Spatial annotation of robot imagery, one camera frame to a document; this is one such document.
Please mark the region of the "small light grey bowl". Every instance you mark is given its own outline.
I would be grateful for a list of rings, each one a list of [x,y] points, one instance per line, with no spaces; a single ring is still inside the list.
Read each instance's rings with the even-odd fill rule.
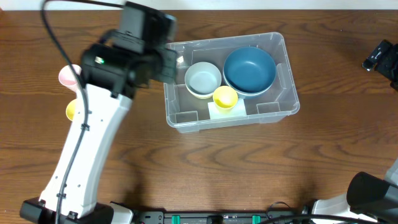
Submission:
[[[184,80],[191,94],[214,93],[221,86],[221,72],[212,63],[198,62],[188,68]]]

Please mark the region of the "small yellow bowl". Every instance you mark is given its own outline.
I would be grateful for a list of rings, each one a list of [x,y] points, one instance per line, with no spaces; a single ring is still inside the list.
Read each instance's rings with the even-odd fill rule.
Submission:
[[[198,93],[192,93],[196,98],[199,99],[207,99],[207,98],[211,98],[213,96],[213,93],[209,93],[209,94],[198,94]]]

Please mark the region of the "yellow cup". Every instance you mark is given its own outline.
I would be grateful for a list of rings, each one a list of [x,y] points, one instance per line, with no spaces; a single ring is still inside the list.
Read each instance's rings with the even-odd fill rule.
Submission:
[[[73,121],[75,115],[75,108],[76,108],[76,99],[69,102],[65,110],[65,114],[70,121]]]
[[[230,86],[220,86],[213,93],[213,102],[221,113],[231,111],[238,102],[236,90]]]

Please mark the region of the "pink cup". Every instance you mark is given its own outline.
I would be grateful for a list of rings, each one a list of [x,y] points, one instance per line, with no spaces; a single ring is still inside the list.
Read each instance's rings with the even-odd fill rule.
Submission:
[[[60,70],[58,74],[58,80],[64,87],[68,88],[69,90],[73,92],[78,91],[77,80],[68,65]]]

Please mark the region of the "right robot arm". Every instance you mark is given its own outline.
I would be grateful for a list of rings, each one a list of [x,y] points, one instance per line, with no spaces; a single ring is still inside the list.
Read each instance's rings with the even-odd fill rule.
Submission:
[[[363,62],[367,71],[375,70],[397,89],[397,45],[388,40],[380,44]],[[368,222],[397,223],[397,162],[383,179],[366,172],[357,173],[347,193],[327,200],[316,200],[305,210],[309,215],[329,215]]]

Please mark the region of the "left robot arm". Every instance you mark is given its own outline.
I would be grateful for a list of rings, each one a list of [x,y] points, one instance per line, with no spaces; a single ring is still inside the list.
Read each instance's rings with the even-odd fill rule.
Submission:
[[[81,62],[83,88],[60,160],[40,196],[22,203],[20,216],[32,223],[131,223],[131,209],[98,203],[100,176],[136,90],[149,80],[174,82],[177,53],[163,45],[136,51],[94,44]]]

